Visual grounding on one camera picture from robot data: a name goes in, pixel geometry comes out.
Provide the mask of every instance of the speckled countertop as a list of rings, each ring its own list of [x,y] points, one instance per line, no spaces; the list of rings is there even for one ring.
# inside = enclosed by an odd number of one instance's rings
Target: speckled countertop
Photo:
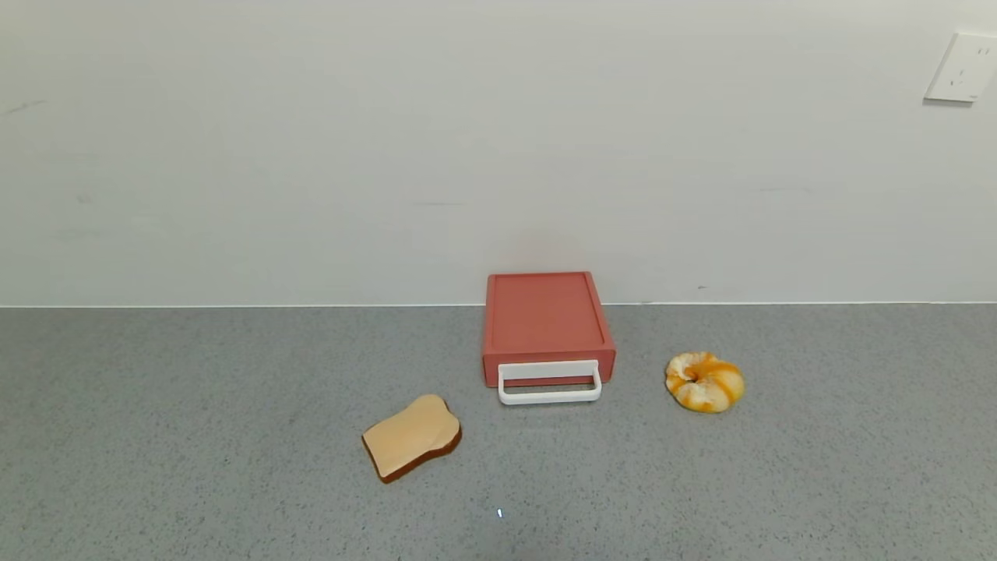
[[[0,559],[997,559],[997,306],[607,318],[601,399],[510,408],[480,308],[0,309]],[[734,409],[668,396],[687,349]],[[384,485],[426,392],[464,440]]]

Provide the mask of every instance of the bagel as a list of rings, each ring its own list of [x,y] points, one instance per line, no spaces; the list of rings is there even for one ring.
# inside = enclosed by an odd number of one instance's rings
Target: bagel
[[[745,392],[741,369],[712,352],[683,352],[669,360],[665,386],[683,407],[702,413],[726,411]]]

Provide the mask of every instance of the toast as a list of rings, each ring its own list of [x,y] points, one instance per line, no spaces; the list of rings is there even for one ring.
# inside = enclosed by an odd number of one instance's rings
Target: toast
[[[441,397],[430,393],[368,428],[363,441],[378,477],[391,483],[417,465],[454,451],[461,441],[461,422]]]

